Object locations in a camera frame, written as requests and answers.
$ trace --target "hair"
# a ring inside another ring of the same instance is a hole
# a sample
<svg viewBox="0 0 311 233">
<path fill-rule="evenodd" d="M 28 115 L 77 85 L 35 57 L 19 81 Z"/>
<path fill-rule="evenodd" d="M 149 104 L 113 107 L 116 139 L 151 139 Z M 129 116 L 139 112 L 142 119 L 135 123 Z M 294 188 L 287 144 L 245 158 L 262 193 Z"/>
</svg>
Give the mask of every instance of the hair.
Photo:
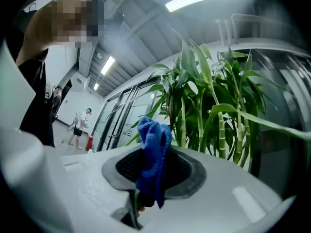
<svg viewBox="0 0 311 233">
<path fill-rule="evenodd" d="M 106 0 L 92 0 L 92 5 L 87 8 L 87 35 L 104 35 L 104 3 Z"/>
</svg>

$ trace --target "green plant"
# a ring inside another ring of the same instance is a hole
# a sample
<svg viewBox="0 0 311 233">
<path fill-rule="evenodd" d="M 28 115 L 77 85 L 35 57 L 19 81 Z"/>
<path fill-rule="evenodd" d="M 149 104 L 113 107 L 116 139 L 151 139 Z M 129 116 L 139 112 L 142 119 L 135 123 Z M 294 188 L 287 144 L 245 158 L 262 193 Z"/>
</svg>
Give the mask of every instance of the green plant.
<svg viewBox="0 0 311 233">
<path fill-rule="evenodd" d="M 311 132 L 300 132 L 257 117 L 258 112 L 265 114 L 265 99 L 270 98 L 261 91 L 261 84 L 252 82 L 249 77 L 257 76 L 283 88 L 252 71 L 251 52 L 232 52 L 229 48 L 226 53 L 217 53 L 217 62 L 214 62 L 207 45 L 197 46 L 191 40 L 192 47 L 189 47 L 182 37 L 180 39 L 182 51 L 173 69 L 155 64 L 158 70 L 149 79 L 160 77 L 161 84 L 153 85 L 144 93 L 161 92 L 146 116 L 152 118 L 158 111 L 169 117 L 170 129 L 179 146 L 202 153 L 208 150 L 214 156 L 218 152 L 220 158 L 228 160 L 233 156 L 233 162 L 243 167 L 249 153 L 255 150 L 259 124 L 311 140 Z M 241 57 L 247 57 L 243 68 L 238 61 Z M 226 144 L 229 147 L 227 156 Z"/>
</svg>

